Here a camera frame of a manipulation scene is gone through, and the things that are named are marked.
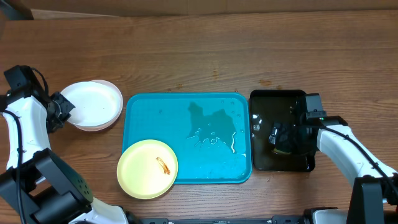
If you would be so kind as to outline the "green yellow sponge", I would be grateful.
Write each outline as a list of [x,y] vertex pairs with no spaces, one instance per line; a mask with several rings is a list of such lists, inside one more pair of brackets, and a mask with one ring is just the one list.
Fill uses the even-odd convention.
[[278,150],[277,148],[274,148],[273,152],[276,154],[280,154],[280,155],[291,155],[290,151],[281,151],[281,150]]

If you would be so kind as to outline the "white plate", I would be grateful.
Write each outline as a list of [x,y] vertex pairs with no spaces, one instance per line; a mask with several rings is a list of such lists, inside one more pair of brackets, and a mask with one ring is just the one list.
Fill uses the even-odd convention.
[[75,107],[67,121],[73,125],[95,127],[116,119],[123,108],[121,92],[112,83],[78,82],[61,94]]
[[113,83],[106,81],[106,80],[92,80],[91,82],[100,83],[100,84],[106,85],[107,87],[113,89],[118,94],[119,99],[120,99],[118,113],[111,121],[108,121],[107,123],[104,123],[104,124],[101,124],[98,126],[88,126],[88,127],[75,124],[75,127],[80,130],[94,132],[94,131],[101,131],[106,128],[110,128],[119,119],[121,112],[123,110],[124,100],[123,100],[123,96],[122,96],[120,89]]

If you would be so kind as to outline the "yellow plate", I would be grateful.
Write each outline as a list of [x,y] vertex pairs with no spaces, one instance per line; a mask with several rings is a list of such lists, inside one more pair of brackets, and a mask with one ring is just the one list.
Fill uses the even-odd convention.
[[166,193],[178,174],[174,151],[158,140],[143,140],[128,147],[119,159],[117,178],[128,195],[149,200]]

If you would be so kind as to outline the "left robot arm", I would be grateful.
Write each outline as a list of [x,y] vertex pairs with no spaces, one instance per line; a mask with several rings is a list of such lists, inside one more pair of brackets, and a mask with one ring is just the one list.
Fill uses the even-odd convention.
[[10,138],[1,197],[22,223],[130,223],[122,207],[94,198],[84,178],[51,150],[47,111],[54,101],[10,93],[1,103]]

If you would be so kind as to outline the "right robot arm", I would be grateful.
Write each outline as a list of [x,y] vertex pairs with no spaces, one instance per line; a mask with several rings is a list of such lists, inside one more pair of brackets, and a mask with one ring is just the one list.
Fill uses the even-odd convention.
[[397,212],[384,209],[385,203],[397,205],[397,171],[366,149],[341,117],[274,123],[269,142],[289,154],[321,152],[332,160],[352,187],[348,211],[310,208],[304,212],[304,223],[397,223]]

